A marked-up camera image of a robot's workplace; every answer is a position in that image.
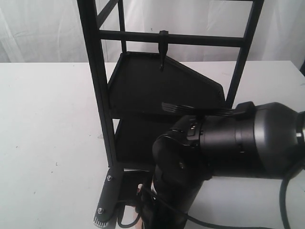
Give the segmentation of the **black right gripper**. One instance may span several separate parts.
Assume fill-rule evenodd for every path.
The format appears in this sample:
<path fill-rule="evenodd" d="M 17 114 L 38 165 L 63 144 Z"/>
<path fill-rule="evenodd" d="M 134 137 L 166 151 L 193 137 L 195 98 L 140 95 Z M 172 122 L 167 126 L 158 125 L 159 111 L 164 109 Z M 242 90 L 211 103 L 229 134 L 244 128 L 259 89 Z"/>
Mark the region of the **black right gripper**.
<path fill-rule="evenodd" d="M 118 199 L 120 228 L 128 229 L 138 222 L 142 229 L 183 229 L 186 225 L 184 214 L 188 212 L 188 204 L 184 190 L 163 182 L 152 173 L 132 171 L 123 175 L 121 167 L 109 168 L 94 220 L 110 220 Z M 129 224 L 122 223 L 126 206 L 135 207 L 137 213 Z"/>

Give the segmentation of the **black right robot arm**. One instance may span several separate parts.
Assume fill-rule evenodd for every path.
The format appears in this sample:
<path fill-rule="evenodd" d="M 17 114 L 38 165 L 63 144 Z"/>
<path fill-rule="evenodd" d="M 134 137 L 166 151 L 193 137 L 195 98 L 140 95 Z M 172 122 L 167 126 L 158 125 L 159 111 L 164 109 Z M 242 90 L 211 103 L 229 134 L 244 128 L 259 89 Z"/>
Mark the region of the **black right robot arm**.
<path fill-rule="evenodd" d="M 283 226 L 288 229 L 289 181 L 305 167 L 305 114 L 280 103 L 196 109 L 162 104 L 180 116 L 175 124 L 120 121 L 119 161 L 110 167 L 93 218 L 95 226 L 183 229 L 203 182 L 213 177 L 279 179 Z"/>

